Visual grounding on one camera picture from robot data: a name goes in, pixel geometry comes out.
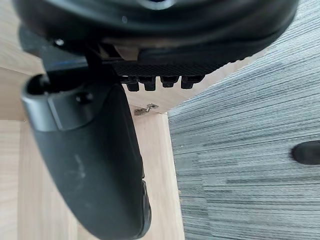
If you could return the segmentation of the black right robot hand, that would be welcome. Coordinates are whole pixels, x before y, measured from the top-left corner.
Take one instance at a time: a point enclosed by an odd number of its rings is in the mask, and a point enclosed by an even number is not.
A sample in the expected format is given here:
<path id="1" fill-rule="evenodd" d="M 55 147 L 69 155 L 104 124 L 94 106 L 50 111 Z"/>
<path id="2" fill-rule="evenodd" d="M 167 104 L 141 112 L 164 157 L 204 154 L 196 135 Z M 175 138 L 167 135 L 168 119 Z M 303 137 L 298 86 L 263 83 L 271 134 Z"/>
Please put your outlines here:
<path id="1" fill-rule="evenodd" d="M 101 240 L 136 240 L 152 209 L 125 91 L 188 90 L 274 43 L 296 0 L 15 0 L 23 51 L 44 73 L 21 101 L 46 167 Z"/>

